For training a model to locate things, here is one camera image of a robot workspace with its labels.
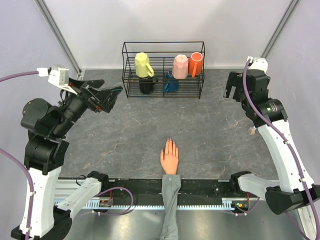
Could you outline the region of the glitter nail polish bottle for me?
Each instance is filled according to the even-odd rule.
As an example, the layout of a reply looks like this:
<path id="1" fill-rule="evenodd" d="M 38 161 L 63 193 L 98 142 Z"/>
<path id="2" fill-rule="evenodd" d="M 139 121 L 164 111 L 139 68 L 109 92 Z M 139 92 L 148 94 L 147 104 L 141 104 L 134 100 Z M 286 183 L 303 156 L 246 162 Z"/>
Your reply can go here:
<path id="1" fill-rule="evenodd" d="M 249 133 L 249 135 L 253 136 L 256 133 L 256 128 L 254 126 L 250 127 L 248 129 L 248 133 Z"/>

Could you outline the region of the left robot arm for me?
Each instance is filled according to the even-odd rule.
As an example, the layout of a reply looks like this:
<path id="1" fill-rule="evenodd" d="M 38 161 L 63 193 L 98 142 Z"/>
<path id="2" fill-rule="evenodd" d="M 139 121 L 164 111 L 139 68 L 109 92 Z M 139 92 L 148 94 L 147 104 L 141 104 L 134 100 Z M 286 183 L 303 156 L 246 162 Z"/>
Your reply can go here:
<path id="1" fill-rule="evenodd" d="M 102 79 L 69 79 L 70 90 L 60 91 L 58 105 L 35 98 L 24 106 L 20 124 L 28 133 L 23 163 L 28 174 L 28 192 L 22 222 L 11 231 L 12 238 L 62 240 L 85 204 L 96 195 L 104 197 L 109 193 L 108 175 L 92 171 L 70 196 L 54 203 L 69 147 L 68 131 L 87 110 L 109 113 L 123 89 L 104 87 L 104 83 Z"/>

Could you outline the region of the grey sleeved forearm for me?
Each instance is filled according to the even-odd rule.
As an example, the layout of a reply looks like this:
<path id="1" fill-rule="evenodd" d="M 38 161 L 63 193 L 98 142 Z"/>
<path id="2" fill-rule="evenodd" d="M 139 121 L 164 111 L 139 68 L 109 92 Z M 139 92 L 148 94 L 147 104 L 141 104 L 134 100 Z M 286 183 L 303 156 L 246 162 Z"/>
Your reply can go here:
<path id="1" fill-rule="evenodd" d="M 162 200 L 165 217 L 160 234 L 161 240 L 177 240 L 179 238 L 177 224 L 178 193 L 181 188 L 181 178 L 178 174 L 162 176 Z"/>

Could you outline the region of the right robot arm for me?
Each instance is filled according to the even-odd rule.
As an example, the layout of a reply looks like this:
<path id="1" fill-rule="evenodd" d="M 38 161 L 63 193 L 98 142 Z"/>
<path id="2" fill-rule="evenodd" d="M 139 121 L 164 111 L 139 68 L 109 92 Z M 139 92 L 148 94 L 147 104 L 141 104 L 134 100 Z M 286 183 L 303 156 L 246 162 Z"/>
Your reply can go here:
<path id="1" fill-rule="evenodd" d="M 320 186 L 304 167 L 290 132 L 288 116 L 278 99 L 268 96 L 271 78 L 263 70 L 250 69 L 246 75 L 231 71 L 223 96 L 240 102 L 245 115 L 252 120 L 272 157 L 277 181 L 266 180 L 250 171 L 231 175 L 229 191 L 235 197 L 245 192 L 264 199 L 270 210 L 280 215 L 308 206 L 306 190 L 314 202 L 320 199 Z"/>

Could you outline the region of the mannequin hand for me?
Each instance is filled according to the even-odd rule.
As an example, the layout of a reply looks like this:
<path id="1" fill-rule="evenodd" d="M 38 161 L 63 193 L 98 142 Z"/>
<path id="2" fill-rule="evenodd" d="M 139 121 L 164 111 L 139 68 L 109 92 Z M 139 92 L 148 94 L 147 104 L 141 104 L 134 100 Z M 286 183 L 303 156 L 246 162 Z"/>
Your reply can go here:
<path id="1" fill-rule="evenodd" d="M 176 142 L 169 138 L 164 149 L 160 151 L 160 164 L 166 175 L 176 175 L 179 164 L 179 148 Z"/>

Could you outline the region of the orange mug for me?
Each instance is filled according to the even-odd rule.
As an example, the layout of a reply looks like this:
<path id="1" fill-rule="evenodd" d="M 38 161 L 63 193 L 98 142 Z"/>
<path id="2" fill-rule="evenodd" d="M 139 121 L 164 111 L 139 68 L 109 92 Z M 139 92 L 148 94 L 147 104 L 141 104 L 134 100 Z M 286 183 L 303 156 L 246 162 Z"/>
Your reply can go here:
<path id="1" fill-rule="evenodd" d="M 202 72 L 203 63 L 203 55 L 200 52 L 193 52 L 188 62 L 188 74 L 192 78 L 198 76 Z"/>

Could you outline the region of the black mug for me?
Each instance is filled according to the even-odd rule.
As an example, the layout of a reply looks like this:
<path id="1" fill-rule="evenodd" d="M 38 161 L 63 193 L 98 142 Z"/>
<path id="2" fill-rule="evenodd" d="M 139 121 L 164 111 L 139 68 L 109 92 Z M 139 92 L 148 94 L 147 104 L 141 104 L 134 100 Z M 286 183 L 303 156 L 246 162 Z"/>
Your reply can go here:
<path id="1" fill-rule="evenodd" d="M 139 78 L 139 90 L 142 94 L 148 95 L 154 91 L 154 85 L 158 82 L 157 77 Z"/>

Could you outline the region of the yellow faceted mug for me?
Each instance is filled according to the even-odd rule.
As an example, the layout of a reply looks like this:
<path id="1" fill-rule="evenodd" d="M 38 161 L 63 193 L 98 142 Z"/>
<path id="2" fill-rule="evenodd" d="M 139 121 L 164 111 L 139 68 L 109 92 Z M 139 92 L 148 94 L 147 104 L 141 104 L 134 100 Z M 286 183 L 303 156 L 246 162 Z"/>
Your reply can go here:
<path id="1" fill-rule="evenodd" d="M 139 78 L 148 78 L 155 75 L 150 65 L 149 56 L 144 52 L 139 52 L 134 59 L 135 73 Z"/>

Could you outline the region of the pink faceted mug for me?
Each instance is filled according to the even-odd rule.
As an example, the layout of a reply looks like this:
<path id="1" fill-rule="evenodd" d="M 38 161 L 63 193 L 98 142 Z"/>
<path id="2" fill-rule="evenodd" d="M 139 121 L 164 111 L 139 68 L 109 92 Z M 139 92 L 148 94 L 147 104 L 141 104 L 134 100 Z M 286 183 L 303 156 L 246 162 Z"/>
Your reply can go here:
<path id="1" fill-rule="evenodd" d="M 188 76 L 189 59 L 184 54 L 174 58 L 172 75 L 175 79 L 183 80 Z"/>

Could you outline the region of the blue mug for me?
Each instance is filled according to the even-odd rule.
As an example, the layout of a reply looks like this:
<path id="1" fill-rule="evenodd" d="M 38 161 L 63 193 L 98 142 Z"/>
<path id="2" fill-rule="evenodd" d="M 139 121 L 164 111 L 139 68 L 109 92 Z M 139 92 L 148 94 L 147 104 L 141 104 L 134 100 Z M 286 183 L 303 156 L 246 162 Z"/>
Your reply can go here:
<path id="1" fill-rule="evenodd" d="M 164 87 L 163 92 L 166 93 L 174 93 L 179 89 L 179 81 L 174 78 L 173 71 L 169 70 L 165 74 Z"/>

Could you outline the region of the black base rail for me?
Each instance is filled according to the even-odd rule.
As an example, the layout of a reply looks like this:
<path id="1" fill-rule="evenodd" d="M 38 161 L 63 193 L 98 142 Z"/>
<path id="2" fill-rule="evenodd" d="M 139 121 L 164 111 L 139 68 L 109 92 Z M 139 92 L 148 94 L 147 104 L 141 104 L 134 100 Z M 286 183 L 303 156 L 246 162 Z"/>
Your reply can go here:
<path id="1" fill-rule="evenodd" d="M 102 183 L 103 197 L 111 197 L 116 207 L 156 207 L 169 203 L 179 207 L 221 205 L 223 199 L 244 199 L 247 205 L 255 195 L 237 189 L 232 180 L 181 179 L 164 175 L 161 179 L 110 179 Z"/>

